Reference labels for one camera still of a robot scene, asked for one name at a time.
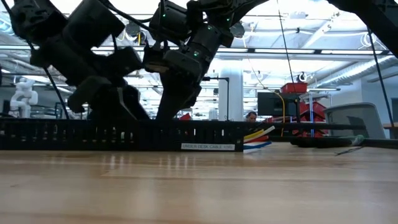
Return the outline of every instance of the gray chair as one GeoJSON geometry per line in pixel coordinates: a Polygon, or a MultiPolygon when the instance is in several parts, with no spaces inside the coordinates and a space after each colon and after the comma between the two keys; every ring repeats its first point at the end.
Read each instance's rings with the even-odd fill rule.
{"type": "Polygon", "coordinates": [[[365,125],[366,130],[330,130],[331,136],[363,135],[371,139],[385,139],[384,129],[372,103],[353,103],[332,106],[323,111],[328,124],[365,125]]]}

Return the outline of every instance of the wooden table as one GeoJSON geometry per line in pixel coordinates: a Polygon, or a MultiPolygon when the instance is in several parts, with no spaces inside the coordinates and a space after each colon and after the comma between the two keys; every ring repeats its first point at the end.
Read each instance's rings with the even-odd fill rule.
{"type": "Polygon", "coordinates": [[[383,128],[384,129],[388,129],[390,132],[390,138],[391,139],[398,139],[398,123],[394,123],[394,129],[395,129],[395,133],[394,133],[394,129],[392,128],[391,124],[383,124],[383,128]]]}
{"type": "Polygon", "coordinates": [[[0,223],[398,223],[398,151],[343,150],[0,151],[0,223]]]}

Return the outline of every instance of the label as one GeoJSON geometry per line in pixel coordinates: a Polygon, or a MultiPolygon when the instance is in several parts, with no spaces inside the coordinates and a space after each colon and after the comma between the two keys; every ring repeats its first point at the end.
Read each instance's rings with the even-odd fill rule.
{"type": "Polygon", "coordinates": [[[184,150],[214,150],[214,151],[234,151],[234,144],[195,144],[181,143],[181,149],[184,150]]]}

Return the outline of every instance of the computer monitor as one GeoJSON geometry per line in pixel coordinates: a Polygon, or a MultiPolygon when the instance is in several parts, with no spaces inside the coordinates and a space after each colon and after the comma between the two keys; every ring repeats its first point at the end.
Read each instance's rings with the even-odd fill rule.
{"type": "MultiPolygon", "coordinates": [[[[285,102],[285,116],[297,116],[300,113],[300,97],[296,93],[280,93],[285,102]]],[[[259,116],[283,116],[283,103],[275,93],[257,93],[259,116]]]]}

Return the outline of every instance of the black cable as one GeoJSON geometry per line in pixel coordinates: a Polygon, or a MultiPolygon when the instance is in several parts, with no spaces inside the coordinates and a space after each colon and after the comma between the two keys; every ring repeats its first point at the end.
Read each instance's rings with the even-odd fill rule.
{"type": "Polygon", "coordinates": [[[159,10],[159,31],[162,27],[162,17],[164,14],[164,0],[160,0],[160,10],[159,10]]]}
{"type": "Polygon", "coordinates": [[[142,22],[142,23],[146,23],[146,22],[150,22],[152,20],[152,18],[148,18],[148,19],[138,19],[138,21],[142,22]]]}
{"type": "MultiPolygon", "coordinates": [[[[1,0],[1,2],[2,2],[2,4],[4,5],[4,7],[6,8],[6,11],[8,12],[8,15],[9,15],[10,19],[11,19],[11,20],[15,19],[15,17],[14,17],[14,15],[13,15],[13,13],[12,13],[10,7],[8,6],[6,0],[1,0]]],[[[25,41],[26,41],[27,45],[29,45],[29,47],[30,47],[30,49],[31,49],[32,52],[36,50],[36,49],[33,47],[33,44],[32,44],[29,40],[25,40],[25,41]]],[[[64,102],[64,100],[63,100],[63,98],[62,98],[62,96],[61,96],[60,91],[59,91],[58,88],[57,88],[57,85],[56,85],[55,82],[54,82],[54,79],[52,78],[52,76],[51,76],[50,72],[47,70],[47,68],[43,67],[43,69],[44,69],[45,74],[48,76],[48,78],[49,78],[49,80],[50,80],[50,82],[51,82],[51,85],[53,86],[53,88],[54,88],[54,90],[55,90],[55,92],[56,92],[56,94],[57,94],[57,96],[58,96],[58,99],[60,100],[60,103],[61,103],[61,105],[62,105],[62,109],[63,109],[64,112],[65,112],[66,118],[69,119],[69,115],[68,115],[68,112],[67,112],[67,106],[66,106],[66,104],[65,104],[65,102],[64,102]]]]}
{"type": "Polygon", "coordinates": [[[159,32],[158,30],[152,29],[148,26],[146,26],[143,22],[141,22],[138,19],[133,18],[132,16],[130,16],[129,14],[120,11],[119,9],[116,9],[109,1],[106,0],[102,0],[101,1],[109,10],[112,10],[114,12],[116,12],[118,15],[120,15],[121,17],[139,25],[141,28],[148,30],[150,33],[154,33],[156,35],[158,35],[159,37],[163,38],[164,40],[167,40],[169,38],[167,38],[167,36],[161,32],[159,32]]]}
{"type": "Polygon", "coordinates": [[[340,155],[343,155],[343,154],[355,152],[355,151],[358,151],[358,150],[363,149],[363,148],[364,148],[364,146],[361,146],[361,147],[356,147],[354,149],[348,149],[348,150],[345,150],[343,152],[335,152],[335,156],[340,156],[340,155]]]}
{"type": "MultiPolygon", "coordinates": [[[[162,33],[162,17],[164,16],[164,0],[160,0],[160,10],[159,10],[159,28],[157,29],[158,32],[162,33]]],[[[166,48],[167,39],[163,41],[163,45],[166,48]]]]}
{"type": "Polygon", "coordinates": [[[112,42],[113,42],[113,47],[114,51],[118,50],[118,43],[116,42],[116,36],[112,34],[112,42]]]}
{"type": "Polygon", "coordinates": [[[287,62],[289,64],[289,70],[290,70],[290,77],[292,78],[292,83],[293,83],[293,89],[294,92],[296,92],[296,86],[294,83],[294,78],[293,78],[293,71],[292,71],[292,66],[290,64],[290,59],[289,59],[289,52],[287,50],[287,44],[286,44],[286,38],[285,38],[285,31],[284,31],[284,25],[282,23],[282,15],[280,14],[280,9],[279,9],[279,0],[276,0],[278,4],[278,13],[279,13],[279,22],[280,22],[280,28],[282,29],[282,36],[284,38],[284,44],[285,44],[285,50],[286,50],[286,57],[287,57],[287,62]]]}
{"type": "Polygon", "coordinates": [[[388,100],[388,97],[387,97],[386,87],[384,86],[384,81],[383,81],[383,77],[381,75],[379,61],[377,59],[376,49],[375,49],[374,43],[373,43],[372,32],[371,32],[371,30],[369,28],[368,28],[368,34],[369,34],[369,39],[371,41],[374,61],[376,62],[377,74],[379,75],[379,79],[380,79],[381,90],[383,91],[384,100],[386,101],[387,112],[388,112],[388,117],[390,119],[391,128],[392,128],[393,133],[396,134],[395,127],[394,127],[394,120],[392,119],[390,103],[389,103],[389,100],[388,100]]]}

